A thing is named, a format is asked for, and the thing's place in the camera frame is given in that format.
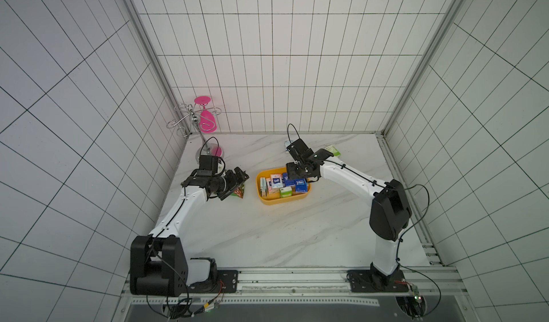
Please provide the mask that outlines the yellow plastic storage box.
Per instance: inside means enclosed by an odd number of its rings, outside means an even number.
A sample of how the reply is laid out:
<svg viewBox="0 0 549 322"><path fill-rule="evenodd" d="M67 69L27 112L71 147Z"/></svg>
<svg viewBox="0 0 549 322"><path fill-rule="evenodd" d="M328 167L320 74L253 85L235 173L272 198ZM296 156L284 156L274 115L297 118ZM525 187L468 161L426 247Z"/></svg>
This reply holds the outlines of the yellow plastic storage box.
<svg viewBox="0 0 549 322"><path fill-rule="evenodd" d="M311 183L307 189L301 184L296 186L295 181L287 178L285 167L261 171L256 177L256 186L260 201L268 206L304 199L313 189Z"/></svg>

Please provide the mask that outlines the dark blue tissue pack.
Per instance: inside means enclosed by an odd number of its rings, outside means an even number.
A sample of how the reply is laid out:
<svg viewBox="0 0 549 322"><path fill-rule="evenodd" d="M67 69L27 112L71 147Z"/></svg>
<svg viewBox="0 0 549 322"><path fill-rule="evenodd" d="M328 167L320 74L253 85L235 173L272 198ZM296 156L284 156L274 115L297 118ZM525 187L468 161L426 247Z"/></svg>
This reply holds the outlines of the dark blue tissue pack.
<svg viewBox="0 0 549 322"><path fill-rule="evenodd" d="M297 179L295 181L295 193L307 193L309 190L308 183L305 179Z"/></svg>
<svg viewBox="0 0 549 322"><path fill-rule="evenodd" d="M288 173L283 173L282 174L282 178L283 178L283 183L284 183L284 186L285 187L295 187L296 185L296 180L295 179L291 179L288 175Z"/></svg>

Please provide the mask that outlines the dark blue tissue pack front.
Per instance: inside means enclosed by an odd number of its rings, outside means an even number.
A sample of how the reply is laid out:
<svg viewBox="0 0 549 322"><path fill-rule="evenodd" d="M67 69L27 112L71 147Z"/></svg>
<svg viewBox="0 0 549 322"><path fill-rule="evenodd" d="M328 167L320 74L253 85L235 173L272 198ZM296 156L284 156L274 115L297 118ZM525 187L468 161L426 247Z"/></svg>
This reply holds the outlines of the dark blue tissue pack front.
<svg viewBox="0 0 549 322"><path fill-rule="evenodd" d="M291 179L288 175L288 173L283 173L282 174L282 178L283 178L283 183L284 183L284 186L285 187L295 187L296 185L296 180L295 179Z"/></svg>

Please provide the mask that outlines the green tissue pack front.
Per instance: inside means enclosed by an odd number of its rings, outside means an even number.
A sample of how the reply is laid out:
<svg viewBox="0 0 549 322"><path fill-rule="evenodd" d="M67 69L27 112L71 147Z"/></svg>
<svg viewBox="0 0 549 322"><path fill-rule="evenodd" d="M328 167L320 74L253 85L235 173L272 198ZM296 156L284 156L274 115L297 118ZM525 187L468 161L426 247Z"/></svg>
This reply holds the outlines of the green tissue pack front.
<svg viewBox="0 0 549 322"><path fill-rule="evenodd" d="M280 189L280 198L285 199L293 195L293 188L291 186L283 187Z"/></svg>

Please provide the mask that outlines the teal tissue pack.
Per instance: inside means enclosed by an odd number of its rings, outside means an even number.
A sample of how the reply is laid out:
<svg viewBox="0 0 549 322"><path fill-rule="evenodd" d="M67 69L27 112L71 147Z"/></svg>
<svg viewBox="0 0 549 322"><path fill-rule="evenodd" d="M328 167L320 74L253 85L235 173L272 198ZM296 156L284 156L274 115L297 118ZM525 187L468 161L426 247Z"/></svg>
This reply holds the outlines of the teal tissue pack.
<svg viewBox="0 0 549 322"><path fill-rule="evenodd" d="M263 198L268 195L268 183L265 177L260 178L260 195Z"/></svg>

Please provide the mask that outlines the pink white tissue pack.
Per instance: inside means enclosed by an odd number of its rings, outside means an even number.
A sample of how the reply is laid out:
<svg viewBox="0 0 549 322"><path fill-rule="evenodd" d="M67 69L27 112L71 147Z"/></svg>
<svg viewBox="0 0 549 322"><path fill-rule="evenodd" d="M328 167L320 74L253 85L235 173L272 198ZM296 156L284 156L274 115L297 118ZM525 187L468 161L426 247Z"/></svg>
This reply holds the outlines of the pink white tissue pack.
<svg viewBox="0 0 549 322"><path fill-rule="evenodd" d="M267 190L268 190L269 194L273 194L275 192L275 189L272 186L272 179L271 178L267 179Z"/></svg>

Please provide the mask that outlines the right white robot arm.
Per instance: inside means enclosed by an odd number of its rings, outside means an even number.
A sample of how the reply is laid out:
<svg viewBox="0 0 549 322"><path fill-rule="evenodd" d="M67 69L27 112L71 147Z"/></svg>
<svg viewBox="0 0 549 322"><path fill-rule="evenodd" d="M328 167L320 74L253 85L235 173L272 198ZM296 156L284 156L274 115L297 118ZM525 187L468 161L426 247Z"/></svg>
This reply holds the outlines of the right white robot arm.
<svg viewBox="0 0 549 322"><path fill-rule="evenodd" d="M366 270L365 279L360 279L357 273L349 272L347 275L349 279L374 291L394 291L400 280L398 276L402 273L398 260L400 239L412 215L403 185L395 179L380 183L342 162L326 149L314 152L308 147L300 150L290 145L287 151L293 158L286 165L291 179L327 179L370 205L369 224L376 235L374 258Z"/></svg>

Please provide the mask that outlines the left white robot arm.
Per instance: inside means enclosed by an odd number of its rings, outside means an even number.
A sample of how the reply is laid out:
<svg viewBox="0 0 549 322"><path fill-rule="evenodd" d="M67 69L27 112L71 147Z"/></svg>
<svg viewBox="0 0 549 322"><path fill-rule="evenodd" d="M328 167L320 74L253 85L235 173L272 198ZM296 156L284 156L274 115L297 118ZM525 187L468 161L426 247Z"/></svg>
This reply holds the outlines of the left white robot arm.
<svg viewBox="0 0 549 322"><path fill-rule="evenodd" d="M174 206L147 235L137 236L130 248L130 291L137 296L178 297L186 293L220 290L213 258L192 258L183 238L193 216L211 199L233 194L249 176L241 168L220 169L219 156L201 155L199 166L182 182Z"/></svg>

